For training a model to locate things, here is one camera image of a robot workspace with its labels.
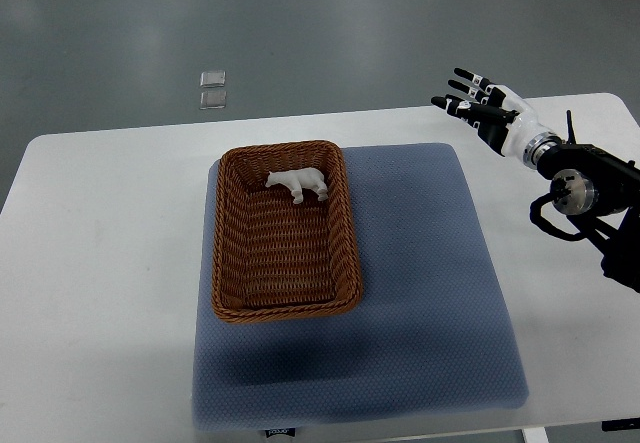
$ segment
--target white table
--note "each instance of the white table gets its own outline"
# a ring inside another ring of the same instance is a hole
[[[572,109],[579,142],[624,159],[640,154],[640,129],[613,95],[530,103],[562,135],[565,110]],[[191,426],[207,172],[233,147],[316,138],[342,147],[439,141],[455,148],[530,396],[517,410],[303,428],[297,441],[640,415],[640,295],[601,275],[601,256],[589,243],[558,241],[529,223],[529,204],[547,192],[548,182],[496,156],[463,123],[421,107],[46,135],[31,142],[0,214],[2,441],[261,441],[257,432],[207,436]]]

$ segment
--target wicker basket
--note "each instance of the wicker basket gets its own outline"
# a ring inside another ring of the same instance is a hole
[[[265,187],[269,171],[314,167],[329,199]],[[344,313],[362,276],[342,151],[328,141],[235,148],[220,160],[211,302],[229,323]]]

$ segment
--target polar bear figurine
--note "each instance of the polar bear figurine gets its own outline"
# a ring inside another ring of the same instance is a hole
[[[318,195],[318,201],[324,201],[327,195],[327,185],[324,182],[324,175],[316,168],[302,168],[301,170],[269,172],[265,186],[269,188],[273,185],[284,185],[291,190],[293,203],[302,203],[302,188],[313,190]]]

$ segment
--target blue cushion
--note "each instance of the blue cushion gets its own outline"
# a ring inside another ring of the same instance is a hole
[[[516,408],[528,389],[453,148],[346,148],[364,297],[324,318],[232,325],[211,309],[209,173],[193,375],[205,431]]]

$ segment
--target small square tile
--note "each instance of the small square tile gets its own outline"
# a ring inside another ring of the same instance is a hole
[[[215,86],[224,86],[226,72],[224,70],[204,71],[200,75],[200,86],[210,88]]]
[[[200,95],[200,109],[224,108],[227,106],[227,92],[225,90],[203,91]]]

